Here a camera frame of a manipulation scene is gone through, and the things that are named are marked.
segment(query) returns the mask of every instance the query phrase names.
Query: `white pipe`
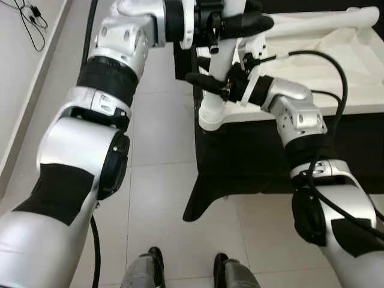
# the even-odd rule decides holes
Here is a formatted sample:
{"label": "white pipe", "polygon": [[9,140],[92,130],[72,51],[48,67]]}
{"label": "white pipe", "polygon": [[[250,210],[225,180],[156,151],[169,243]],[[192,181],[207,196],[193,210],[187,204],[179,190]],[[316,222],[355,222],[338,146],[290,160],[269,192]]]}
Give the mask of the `white pipe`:
{"label": "white pipe", "polygon": [[277,24],[268,30],[266,38],[344,27],[368,28],[376,24],[379,16],[380,11],[377,7],[365,7],[329,16],[286,22]]}
{"label": "white pipe", "polygon": [[[226,0],[224,2],[223,17],[230,17],[244,12],[246,0]],[[219,52],[212,55],[209,73],[218,80],[225,80],[229,71],[233,54],[236,49],[237,39],[220,41]],[[225,106],[219,95],[206,92],[199,110],[200,125],[208,130],[205,123],[218,123],[224,118]]]}

